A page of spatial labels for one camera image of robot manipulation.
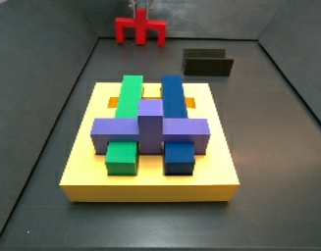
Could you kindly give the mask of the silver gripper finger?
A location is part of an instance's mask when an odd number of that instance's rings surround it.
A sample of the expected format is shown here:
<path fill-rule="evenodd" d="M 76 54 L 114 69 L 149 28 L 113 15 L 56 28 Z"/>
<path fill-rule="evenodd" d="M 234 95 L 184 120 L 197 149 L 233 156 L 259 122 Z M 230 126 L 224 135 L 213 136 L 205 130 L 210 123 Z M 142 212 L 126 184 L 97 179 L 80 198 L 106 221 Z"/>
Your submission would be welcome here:
<path fill-rule="evenodd" d="M 133 10 L 133 18 L 137 16 L 137 1 L 135 0 L 129 0 L 129 7 Z"/>
<path fill-rule="evenodd" d="M 153 10 L 153 5 L 154 5 L 154 0 L 146 0 L 146 9 L 147 9 L 149 11 Z"/>

